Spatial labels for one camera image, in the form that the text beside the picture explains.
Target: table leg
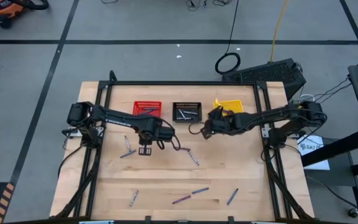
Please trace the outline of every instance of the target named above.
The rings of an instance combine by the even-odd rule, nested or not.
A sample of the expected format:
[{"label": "table leg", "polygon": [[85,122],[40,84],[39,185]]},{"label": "table leg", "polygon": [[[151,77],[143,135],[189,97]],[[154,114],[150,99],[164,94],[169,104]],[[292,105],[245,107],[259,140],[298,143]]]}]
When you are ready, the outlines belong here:
[{"label": "table leg", "polygon": [[302,164],[306,167],[357,148],[358,132],[302,156]]}]

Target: yellow cable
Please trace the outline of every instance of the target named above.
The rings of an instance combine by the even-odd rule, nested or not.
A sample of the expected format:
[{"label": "yellow cable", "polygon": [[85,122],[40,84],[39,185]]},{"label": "yellow cable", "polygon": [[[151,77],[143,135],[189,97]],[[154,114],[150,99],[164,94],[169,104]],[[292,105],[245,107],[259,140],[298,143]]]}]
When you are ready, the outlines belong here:
[{"label": "yellow cable", "polygon": [[278,30],[279,30],[279,28],[280,28],[281,19],[283,18],[285,9],[287,8],[287,4],[288,4],[288,0],[285,0],[283,9],[281,10],[281,13],[280,13],[280,18],[278,18],[278,22],[277,22],[277,25],[276,25],[276,29],[274,30],[273,45],[272,45],[272,54],[270,55],[270,62],[273,62],[274,47],[275,47],[275,43],[276,43],[276,35],[277,35],[277,32],[278,32]]}]

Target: purple marker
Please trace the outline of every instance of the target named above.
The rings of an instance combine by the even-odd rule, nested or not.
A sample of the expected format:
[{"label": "purple marker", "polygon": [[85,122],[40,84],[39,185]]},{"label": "purple marker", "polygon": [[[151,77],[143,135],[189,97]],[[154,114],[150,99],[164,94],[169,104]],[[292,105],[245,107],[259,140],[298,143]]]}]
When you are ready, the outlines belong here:
[{"label": "purple marker", "polygon": [[191,198],[191,195],[187,195],[187,196],[184,197],[184,198],[181,198],[181,199],[179,199],[179,200],[176,200],[176,201],[172,202],[172,204],[176,204],[176,203],[182,202],[182,201],[184,201],[184,200],[186,200],[186,199],[189,199],[189,198]]}]

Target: black metal frame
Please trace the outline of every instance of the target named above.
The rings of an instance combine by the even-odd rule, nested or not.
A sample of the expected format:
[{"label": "black metal frame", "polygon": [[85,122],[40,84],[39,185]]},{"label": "black metal frame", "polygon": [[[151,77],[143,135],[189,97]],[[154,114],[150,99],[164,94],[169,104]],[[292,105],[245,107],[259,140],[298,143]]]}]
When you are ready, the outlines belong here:
[{"label": "black metal frame", "polygon": [[[265,100],[265,105],[266,105],[266,109],[269,110],[271,109],[271,105],[270,105],[270,100],[269,100],[269,93],[267,91],[267,86],[265,82],[242,82],[242,83],[223,83],[223,82],[166,82],[166,81],[151,81],[151,82],[138,82],[138,81],[117,81],[116,77],[114,75],[114,73],[110,73],[110,80],[108,81],[99,81],[99,85],[98,85],[98,92],[96,94],[96,105],[100,104],[101,101],[101,96],[103,93],[103,90],[105,88],[107,88],[107,93],[106,93],[106,99],[104,102],[104,107],[105,108],[109,108],[109,102],[111,99],[111,91],[112,91],[112,86],[114,85],[216,85],[216,86],[221,86],[221,85],[227,85],[227,86],[252,86],[254,89],[254,95],[255,95],[255,104],[256,104],[256,108],[257,108],[257,112],[261,113],[262,112],[262,105],[260,102],[260,97],[259,97],[259,88],[262,89],[263,94],[264,94],[264,100]],[[270,153],[269,150],[271,150],[271,148],[269,148],[269,146],[267,145],[267,143],[265,141],[263,141],[263,135],[262,135],[262,130],[261,131],[261,138],[262,138],[262,142],[263,142],[263,150],[264,150],[264,155],[265,158],[270,158]],[[96,162],[96,170],[95,170],[95,175],[91,181],[91,187],[89,188],[89,197],[88,197],[88,201],[87,201],[87,205],[86,205],[86,213],[85,216],[86,217],[91,217],[91,213],[92,213],[92,207],[93,207],[93,201],[94,201],[94,194],[95,194],[95,190],[96,190],[96,182],[97,182],[97,173],[98,173],[98,169],[99,169],[99,163],[100,163],[100,158],[101,158],[101,150],[102,150],[102,145],[100,147],[98,147],[96,149],[96,155],[95,155],[95,160],[94,162]],[[83,167],[82,167],[82,171],[81,171],[81,180],[80,180],[80,184],[82,184],[85,181],[85,177],[86,174],[88,172],[88,168],[89,168],[89,163],[90,163],[90,155],[91,155],[91,150],[90,148],[86,149],[86,153],[85,153],[85,158],[84,158],[84,162],[83,162]],[[284,176],[284,170],[283,170],[283,164],[282,164],[282,160],[281,160],[281,155],[280,155],[280,151],[278,149],[275,149],[275,153],[276,153],[276,163],[277,163],[277,170],[278,170],[278,177],[281,180],[282,184],[284,186],[286,186],[285,183],[285,176]],[[270,161],[268,161],[266,159],[266,166],[267,168],[271,168],[272,164]],[[279,204],[278,204],[278,198],[277,198],[277,191],[276,191],[276,185],[275,182],[273,180],[273,178],[271,176],[268,175],[268,182],[269,182],[269,186],[270,186],[270,194],[271,194],[271,198],[272,198],[272,207],[273,207],[273,213],[275,216],[275,220],[281,220],[284,221],[286,223],[299,223],[299,222],[305,222],[305,223],[309,223],[310,220],[297,220],[297,219],[292,219],[292,213],[291,213],[291,206],[288,203],[288,199],[286,198],[285,195],[283,195],[284,197],[284,205],[285,205],[285,212],[287,217],[286,218],[282,218],[280,216],[280,208],[279,208]],[[76,207],[75,207],[75,212],[74,212],[74,217],[77,217],[80,214],[80,208],[81,208],[81,204],[82,204],[82,200],[79,199]],[[115,221],[115,223],[142,223],[143,221],[132,221],[132,220],[118,220]],[[151,217],[150,216],[146,216],[144,223],[172,223],[172,222],[177,222],[177,220],[175,221],[151,221]],[[228,217],[228,221],[227,222],[192,222],[192,221],[188,221],[188,223],[250,223],[250,222],[235,222],[234,221],[234,217]]]}]

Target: red tray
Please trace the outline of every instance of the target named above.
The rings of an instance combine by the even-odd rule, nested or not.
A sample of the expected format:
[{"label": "red tray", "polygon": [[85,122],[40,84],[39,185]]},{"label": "red tray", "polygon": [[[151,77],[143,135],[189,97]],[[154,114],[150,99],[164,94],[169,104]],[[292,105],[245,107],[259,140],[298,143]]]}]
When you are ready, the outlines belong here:
[{"label": "red tray", "polygon": [[132,114],[148,114],[156,117],[161,117],[161,102],[158,101],[135,101],[134,111]]}]

